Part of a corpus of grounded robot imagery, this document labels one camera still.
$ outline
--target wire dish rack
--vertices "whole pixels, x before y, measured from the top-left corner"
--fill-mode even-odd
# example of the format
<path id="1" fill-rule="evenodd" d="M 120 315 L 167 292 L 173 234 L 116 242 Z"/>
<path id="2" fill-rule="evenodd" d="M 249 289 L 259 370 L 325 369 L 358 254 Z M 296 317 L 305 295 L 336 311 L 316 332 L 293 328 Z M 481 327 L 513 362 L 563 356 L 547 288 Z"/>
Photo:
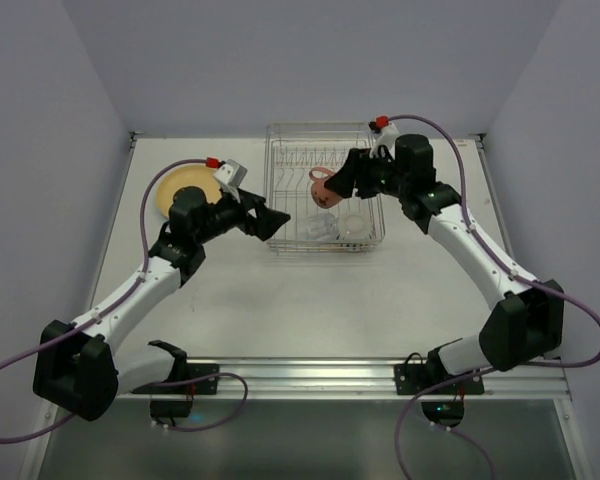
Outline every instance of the wire dish rack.
<path id="1" fill-rule="evenodd" d="M 345 199 L 325 210 L 315 204 L 310 192 L 313 167 L 337 171 L 350 148 L 368 148 L 371 143 L 369 128 L 361 122 L 274 123 L 267 127 L 265 197 L 271 208 L 291 215 L 267 242 L 273 250 L 363 252 L 382 241 L 385 228 L 380 196 Z M 307 223 L 315 219 L 331 223 L 330 235 L 307 238 Z M 360 238 L 350 232 L 343 234 L 343 221 L 360 223 Z"/>

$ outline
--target pink cup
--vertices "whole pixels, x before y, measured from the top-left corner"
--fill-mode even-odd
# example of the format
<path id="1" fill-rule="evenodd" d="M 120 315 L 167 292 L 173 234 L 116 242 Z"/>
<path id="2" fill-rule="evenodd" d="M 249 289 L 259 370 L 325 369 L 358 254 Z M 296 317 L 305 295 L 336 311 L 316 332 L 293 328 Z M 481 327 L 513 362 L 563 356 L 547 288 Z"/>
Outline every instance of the pink cup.
<path id="1" fill-rule="evenodd" d="M 323 173 L 324 176 L 317 177 L 314 172 Z M 326 167 L 313 167 L 309 172 L 309 178 L 313 181 L 311 185 L 311 197 L 320 208 L 335 207 L 342 201 L 342 197 L 324 186 L 324 182 L 329 180 L 335 172 Z"/>

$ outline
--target red connector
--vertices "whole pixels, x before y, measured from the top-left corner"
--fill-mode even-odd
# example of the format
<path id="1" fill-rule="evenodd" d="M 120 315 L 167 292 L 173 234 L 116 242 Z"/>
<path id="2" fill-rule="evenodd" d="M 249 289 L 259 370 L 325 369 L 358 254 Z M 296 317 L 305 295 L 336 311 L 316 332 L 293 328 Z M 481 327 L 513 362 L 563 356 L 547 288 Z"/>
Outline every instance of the red connector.
<path id="1" fill-rule="evenodd" d="M 380 129 L 389 125 L 389 117 L 383 115 L 381 117 L 376 118 L 376 126 Z"/>
<path id="2" fill-rule="evenodd" d="M 222 166 L 224 162 L 221 162 L 220 160 L 218 160 L 217 158 L 213 158 L 213 157 L 207 157 L 207 162 L 206 162 L 206 166 L 209 168 L 215 168 L 218 169 Z"/>

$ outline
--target white table surface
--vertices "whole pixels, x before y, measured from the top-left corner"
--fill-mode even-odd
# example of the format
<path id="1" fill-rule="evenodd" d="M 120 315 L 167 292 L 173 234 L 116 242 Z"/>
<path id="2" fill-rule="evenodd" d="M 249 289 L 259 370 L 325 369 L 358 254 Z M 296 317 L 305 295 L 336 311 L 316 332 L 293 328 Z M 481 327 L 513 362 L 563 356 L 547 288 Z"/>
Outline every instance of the white table surface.
<path id="1" fill-rule="evenodd" d="M 451 149 L 432 140 L 440 180 L 459 188 Z M 469 206 L 502 245 L 476 145 L 457 141 Z M 242 188 L 262 193 L 264 139 L 139 139 L 118 207 L 95 301 L 141 261 L 139 205 L 162 167 L 183 158 L 233 158 L 249 169 Z M 149 245 L 164 221 L 147 211 Z M 383 198 L 386 236 L 371 253 L 276 254 L 232 231 L 205 246 L 207 260 L 158 305 L 121 351 L 161 339 L 195 357 L 404 357 L 479 331 L 489 311 L 451 256 Z"/>

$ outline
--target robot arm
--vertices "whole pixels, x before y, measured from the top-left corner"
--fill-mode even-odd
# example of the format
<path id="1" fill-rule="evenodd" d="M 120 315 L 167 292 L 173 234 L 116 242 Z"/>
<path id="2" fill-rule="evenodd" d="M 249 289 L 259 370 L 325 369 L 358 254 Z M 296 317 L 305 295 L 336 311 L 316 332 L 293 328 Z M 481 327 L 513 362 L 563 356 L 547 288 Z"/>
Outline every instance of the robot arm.
<path id="1" fill-rule="evenodd" d="M 407 218 L 440 244 L 462 266 L 484 297 L 491 315 L 480 332 L 437 347 L 422 365 L 407 364 L 408 380 L 417 390 L 485 367 L 506 371 L 560 345 L 563 301 L 513 278 L 535 280 L 517 265 L 470 215 L 464 219 L 460 195 L 436 180 L 433 149 L 422 135 L 397 136 L 386 117 L 372 122 L 378 135 L 371 149 L 351 149 L 345 164 L 324 186 L 342 198 L 396 197 Z M 395 140 L 395 158 L 389 153 Z M 508 266 L 508 274 L 485 252 L 473 235 Z M 555 281 L 544 285 L 560 290 Z"/>
<path id="2" fill-rule="evenodd" d="M 93 323 L 38 354 L 33 384 L 37 395 L 91 421 L 118 394 L 150 383 L 188 379 L 187 354 L 165 342 L 153 341 L 122 356 L 116 353 L 145 316 L 194 275 L 205 260 L 205 243 L 234 227 L 265 241 L 290 219 L 267 208 L 264 198 L 238 188 L 246 174 L 244 167 L 232 160 L 219 167 L 214 177 L 222 196 L 216 204 L 207 203 L 199 188 L 178 191 L 144 268 L 73 322 L 55 320 L 44 329 L 41 343 Z M 128 298 L 109 308 L 138 281 Z"/>

